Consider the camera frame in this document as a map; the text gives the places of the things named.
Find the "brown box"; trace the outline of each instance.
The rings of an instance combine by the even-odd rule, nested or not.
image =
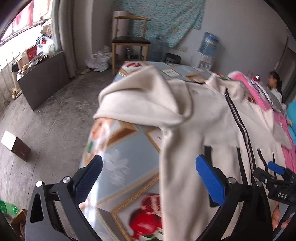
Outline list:
[[[23,143],[20,138],[8,131],[5,131],[1,143],[19,158],[27,161],[31,149],[27,147],[27,145]]]
[[[10,225],[12,229],[15,231],[18,237],[22,237],[22,233],[20,230],[20,224],[23,223],[26,224],[26,218],[27,218],[27,210],[22,209],[19,211],[19,213],[10,221]]]

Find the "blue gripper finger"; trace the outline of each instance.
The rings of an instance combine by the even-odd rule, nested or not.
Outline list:
[[[283,167],[279,166],[278,164],[275,164],[272,161],[270,161],[267,164],[267,167],[279,175],[283,175],[285,173],[285,169]]]
[[[196,158],[195,167],[213,201],[222,206],[225,202],[225,187],[203,155]]]

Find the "concrete floor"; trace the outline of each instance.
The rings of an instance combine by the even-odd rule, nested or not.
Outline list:
[[[35,111],[23,95],[10,102],[0,116],[0,138],[7,130],[30,147],[31,153],[24,162],[0,144],[1,200],[27,209],[38,180],[56,183],[77,171],[98,108],[98,94],[113,78],[111,69],[78,75]],[[67,222],[65,229],[73,236]]]

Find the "teal floral fabric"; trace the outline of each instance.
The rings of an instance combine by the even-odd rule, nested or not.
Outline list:
[[[175,47],[190,28],[200,30],[206,0],[114,0],[112,11],[130,11],[151,18],[145,37],[161,35],[168,47]],[[143,23],[131,20],[129,35],[142,36]]]

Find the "chair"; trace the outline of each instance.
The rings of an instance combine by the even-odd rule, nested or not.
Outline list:
[[[149,40],[145,39],[144,37],[145,37],[145,33],[146,33],[146,28],[147,28],[147,21],[151,21],[151,19],[136,16],[136,15],[118,16],[118,17],[113,17],[113,19],[116,19],[116,33],[115,33],[115,38],[112,40],[112,69],[113,69],[113,74],[115,74],[115,56],[116,56],[116,46],[117,45],[141,46],[140,59],[141,59],[141,54],[142,54],[142,48],[144,46],[144,47],[146,47],[145,52],[144,52],[144,61],[147,60],[149,44],[151,44],[151,42]],[[131,36],[117,37],[118,19],[144,20],[145,24],[144,24],[144,30],[143,30],[142,37],[134,37],[134,36],[132,36],[132,37]]]

